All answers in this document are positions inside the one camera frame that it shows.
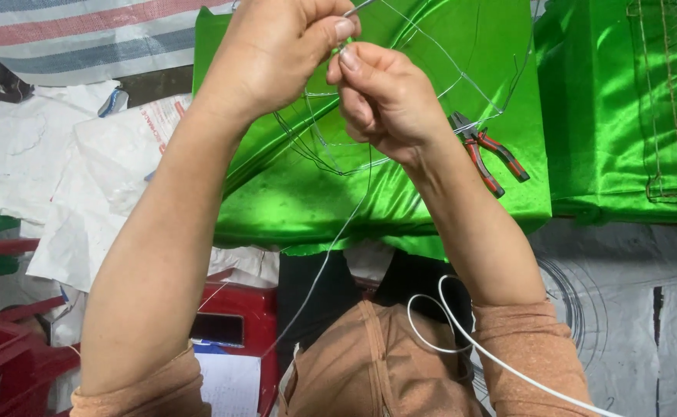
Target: hand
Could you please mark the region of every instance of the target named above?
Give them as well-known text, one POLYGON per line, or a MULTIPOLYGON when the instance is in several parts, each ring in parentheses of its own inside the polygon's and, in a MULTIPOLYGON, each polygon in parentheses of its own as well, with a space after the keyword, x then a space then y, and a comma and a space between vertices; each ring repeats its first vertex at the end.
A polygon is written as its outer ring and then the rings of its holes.
POLYGON ((351 0, 243 0, 200 93, 216 92, 210 100, 249 121, 284 108, 333 48, 359 35, 356 15, 342 17, 352 8, 351 0))
POLYGON ((431 81, 403 53, 350 43, 329 63, 326 81, 338 84, 349 136, 406 168, 423 164, 428 151, 459 144, 431 81))

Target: person's left hand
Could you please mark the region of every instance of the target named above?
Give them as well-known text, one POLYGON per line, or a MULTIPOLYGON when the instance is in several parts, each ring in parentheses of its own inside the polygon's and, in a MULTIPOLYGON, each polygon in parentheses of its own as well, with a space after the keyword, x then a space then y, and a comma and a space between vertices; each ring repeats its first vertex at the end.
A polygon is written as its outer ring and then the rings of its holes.
POLYGON ((250 121, 284 108, 333 48, 360 33, 351 0, 243 0, 198 92, 250 121))

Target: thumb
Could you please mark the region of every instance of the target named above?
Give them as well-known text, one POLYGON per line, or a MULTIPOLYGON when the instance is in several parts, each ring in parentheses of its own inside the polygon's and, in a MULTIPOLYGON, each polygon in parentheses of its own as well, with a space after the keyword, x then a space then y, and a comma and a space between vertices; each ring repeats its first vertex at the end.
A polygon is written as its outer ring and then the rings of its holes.
POLYGON ((390 99, 395 89, 392 75, 369 65, 349 47, 341 49, 338 57, 344 81, 348 85, 377 101, 390 99))
POLYGON ((331 50, 352 36, 355 30, 356 25, 350 19, 328 16, 312 23, 305 30, 301 48, 317 67, 331 50))

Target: fingernail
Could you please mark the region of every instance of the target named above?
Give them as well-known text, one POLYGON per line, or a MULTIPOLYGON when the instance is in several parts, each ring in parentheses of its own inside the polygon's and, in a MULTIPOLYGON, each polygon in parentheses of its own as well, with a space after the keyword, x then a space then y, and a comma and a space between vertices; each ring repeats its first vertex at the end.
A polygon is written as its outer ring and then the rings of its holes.
POLYGON ((359 57, 349 48, 345 47, 338 53, 338 60, 341 61, 349 71, 359 70, 359 57))
POLYGON ((339 42, 346 40, 352 33, 354 33, 354 22, 349 19, 337 20, 335 23, 336 38, 339 42))

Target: plier handle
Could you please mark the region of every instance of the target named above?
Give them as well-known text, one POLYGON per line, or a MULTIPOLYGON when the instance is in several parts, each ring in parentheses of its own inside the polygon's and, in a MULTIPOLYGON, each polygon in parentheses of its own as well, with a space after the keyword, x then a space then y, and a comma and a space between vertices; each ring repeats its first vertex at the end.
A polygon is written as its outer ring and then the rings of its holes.
POLYGON ((462 138, 462 144, 470 155, 470 158, 473 160, 473 163, 475 163, 483 183, 485 183, 487 189, 490 190, 496 198, 501 198, 503 194, 506 194, 506 191, 498 184, 498 181, 496 181, 482 162, 480 146, 498 156, 511 174, 519 180, 519 183, 523 183, 530 178, 527 171, 521 166, 519 161, 516 160, 516 157, 514 157, 505 146, 491 139, 491 137, 487 135, 487 128, 478 131, 473 125, 473 122, 458 111, 455 111, 449 116, 449 123, 452 125, 455 133, 462 138))

